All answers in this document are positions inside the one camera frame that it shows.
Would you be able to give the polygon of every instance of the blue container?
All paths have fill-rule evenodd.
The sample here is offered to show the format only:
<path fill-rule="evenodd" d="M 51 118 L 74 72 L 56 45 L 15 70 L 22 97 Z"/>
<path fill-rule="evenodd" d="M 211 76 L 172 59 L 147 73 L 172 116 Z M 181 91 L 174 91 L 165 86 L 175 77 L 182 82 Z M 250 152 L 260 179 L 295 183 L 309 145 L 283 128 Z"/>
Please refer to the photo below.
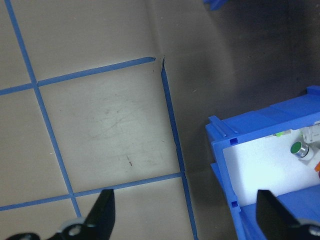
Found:
<path fill-rule="evenodd" d="M 210 4 L 210 10 L 218 10 L 228 0 L 203 0 L 205 4 Z"/>
<path fill-rule="evenodd" d="M 206 126 L 216 163 L 211 165 L 226 196 L 239 240 L 264 240 L 256 221 L 256 204 L 239 206 L 227 169 L 223 150 L 286 130 L 312 126 L 320 120 L 320 86 L 310 86 L 307 94 L 258 111 L 225 120 L 209 118 Z M 278 199 L 296 217 L 320 222 L 320 185 L 280 195 Z"/>

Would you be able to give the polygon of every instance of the blue plastic bin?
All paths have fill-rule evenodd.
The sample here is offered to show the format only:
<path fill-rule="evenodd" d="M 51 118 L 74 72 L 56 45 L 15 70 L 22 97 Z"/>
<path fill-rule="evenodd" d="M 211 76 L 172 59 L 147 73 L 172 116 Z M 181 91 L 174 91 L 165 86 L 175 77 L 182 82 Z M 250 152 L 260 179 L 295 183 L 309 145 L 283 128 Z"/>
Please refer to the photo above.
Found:
<path fill-rule="evenodd" d="M 264 240 L 256 221 L 256 204 L 240 207 L 223 149 L 286 130 L 312 126 L 320 120 L 320 86 L 310 86 L 307 94 L 258 111 L 225 120 L 209 118 L 206 126 L 216 159 L 212 169 L 226 196 L 239 240 Z M 320 185 L 280 195 L 278 199 L 296 217 L 320 222 Z"/>
<path fill-rule="evenodd" d="M 210 10 L 218 10 L 222 7 L 228 0 L 203 0 L 205 4 L 210 4 Z"/>

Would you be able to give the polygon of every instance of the blue object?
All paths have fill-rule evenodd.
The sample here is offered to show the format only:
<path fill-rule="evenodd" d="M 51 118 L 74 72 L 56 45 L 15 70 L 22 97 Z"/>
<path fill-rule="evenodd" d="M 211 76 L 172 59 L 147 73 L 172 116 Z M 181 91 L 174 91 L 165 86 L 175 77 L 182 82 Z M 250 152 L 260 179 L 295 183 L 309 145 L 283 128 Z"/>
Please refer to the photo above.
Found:
<path fill-rule="evenodd" d="M 210 10 L 218 10 L 228 0 L 203 0 L 205 4 L 210 4 Z"/>
<path fill-rule="evenodd" d="M 206 126 L 216 163 L 211 165 L 231 211 L 239 240 L 265 240 L 256 221 L 256 204 L 240 207 L 229 177 L 223 149 L 289 129 L 311 126 L 320 120 L 320 86 L 310 86 L 307 94 L 258 111 L 220 120 L 209 117 Z M 298 219 L 320 222 L 320 185 L 283 194 L 282 204 Z"/>

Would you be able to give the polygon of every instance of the green button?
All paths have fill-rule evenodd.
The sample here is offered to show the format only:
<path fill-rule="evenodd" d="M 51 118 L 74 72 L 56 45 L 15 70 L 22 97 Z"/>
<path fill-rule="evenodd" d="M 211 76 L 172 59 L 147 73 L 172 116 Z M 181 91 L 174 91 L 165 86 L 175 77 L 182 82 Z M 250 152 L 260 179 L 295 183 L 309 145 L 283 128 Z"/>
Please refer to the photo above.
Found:
<path fill-rule="evenodd" d="M 302 143 L 300 141 L 297 141 L 296 143 L 294 143 L 290 150 L 291 153 L 296 154 L 297 152 L 299 152 L 301 149 L 301 146 L 302 146 Z"/>

